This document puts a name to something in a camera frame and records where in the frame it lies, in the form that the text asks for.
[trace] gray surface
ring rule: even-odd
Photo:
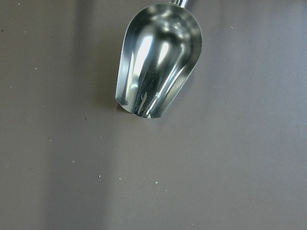
[[[0,2],[1,230],[306,229],[306,1],[191,0],[203,53],[155,120],[114,99],[153,0],[18,2]]]

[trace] scoop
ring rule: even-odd
[[[188,0],[157,3],[130,22],[122,48],[116,100],[128,112],[161,117],[193,71],[201,29]]]

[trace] stainless steel scoop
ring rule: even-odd
[[[194,69],[201,53],[201,29],[184,8],[187,2],[150,5],[130,22],[115,97],[128,112],[161,117]]]

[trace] scoop handle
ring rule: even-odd
[[[177,4],[178,6],[180,6],[182,8],[185,8],[185,6],[188,3],[188,0],[172,0],[171,2],[174,3],[174,4]]]

